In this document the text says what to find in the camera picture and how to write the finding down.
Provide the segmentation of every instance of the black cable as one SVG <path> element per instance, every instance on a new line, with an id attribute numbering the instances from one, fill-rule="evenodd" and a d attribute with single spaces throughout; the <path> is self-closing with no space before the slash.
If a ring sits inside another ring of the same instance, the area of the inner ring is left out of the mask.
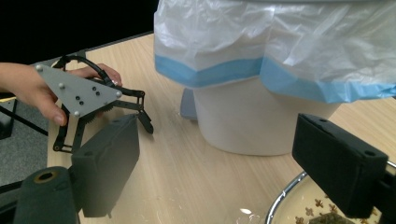
<path id="1" fill-rule="evenodd" d="M 63 57 L 61 57 L 61 59 L 52 67 L 54 68 L 63 68 L 65 69 L 66 64 L 70 63 L 72 60 L 76 60 L 79 63 L 85 63 L 87 64 L 89 67 L 91 67 L 93 70 L 95 70 L 97 72 L 97 74 L 100 76 L 100 78 L 105 82 L 105 85 L 108 87 L 115 87 L 116 85 L 114 85 L 113 81 L 111 80 L 111 78 L 108 76 L 108 74 L 106 73 L 105 70 L 103 70 L 102 68 L 100 68 L 98 65 L 96 65 L 95 63 L 91 62 L 90 60 L 88 60 L 87 58 L 81 57 L 81 56 L 77 56 L 77 55 L 64 55 Z"/>
<path id="2" fill-rule="evenodd" d="M 0 194 L 7 193 L 7 192 L 12 191 L 14 189 L 20 189 L 21 185 L 22 185 L 22 181 L 17 181 L 17 182 L 14 182 L 14 183 L 10 183 L 10 184 L 6 184 L 6 185 L 3 185 L 3 186 L 0 186 Z"/>
<path id="3" fill-rule="evenodd" d="M 10 112 L 9 110 L 5 109 L 5 108 L 2 107 L 2 106 L 0 106 L 0 112 L 3 112 L 4 114 L 6 114 L 6 115 L 12 117 L 13 119 L 15 119 L 15 120 L 17 120 L 17 121 L 19 121 L 19 122 L 21 122 L 21 123 L 27 125 L 27 126 L 29 126 L 30 128 L 32 128 L 32 129 L 38 131 L 39 133 L 42 133 L 42 134 L 44 134 L 44 135 L 46 135 L 46 136 L 49 135 L 49 133 L 48 133 L 47 131 L 45 131 L 44 129 L 38 127 L 37 125 L 33 124 L 33 123 L 30 122 L 29 120 L 24 119 L 23 117 L 18 116 L 17 114 L 14 114 L 14 113 Z"/>

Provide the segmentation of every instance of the white plastic bag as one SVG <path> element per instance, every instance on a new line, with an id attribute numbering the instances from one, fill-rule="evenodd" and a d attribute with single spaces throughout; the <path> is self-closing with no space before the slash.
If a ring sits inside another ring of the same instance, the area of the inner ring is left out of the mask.
<path id="1" fill-rule="evenodd" d="M 396 1 L 160 0 L 157 71 L 190 88 L 260 76 L 325 103 L 396 95 Z"/>

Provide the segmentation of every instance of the wooden table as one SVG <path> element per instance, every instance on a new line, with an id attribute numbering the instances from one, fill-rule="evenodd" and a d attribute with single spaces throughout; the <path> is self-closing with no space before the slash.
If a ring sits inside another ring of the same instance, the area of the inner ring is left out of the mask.
<path id="1" fill-rule="evenodd" d="M 277 195 L 302 168 L 290 154 L 244 156 L 210 146 L 197 122 L 179 114 L 183 87 L 156 72 L 153 37 L 144 35 L 87 52 L 91 61 L 118 70 L 125 88 L 146 92 L 145 109 L 154 134 L 146 133 L 139 123 L 140 158 L 112 218 L 81 214 L 81 222 L 263 223 Z M 83 142 L 110 120 L 130 113 L 134 111 L 119 108 L 106 112 L 86 126 Z M 395 115 L 396 101 L 389 98 L 341 105 L 330 120 L 396 161 Z M 51 149 L 56 133 L 51 123 L 48 166 L 69 167 L 70 155 Z"/>

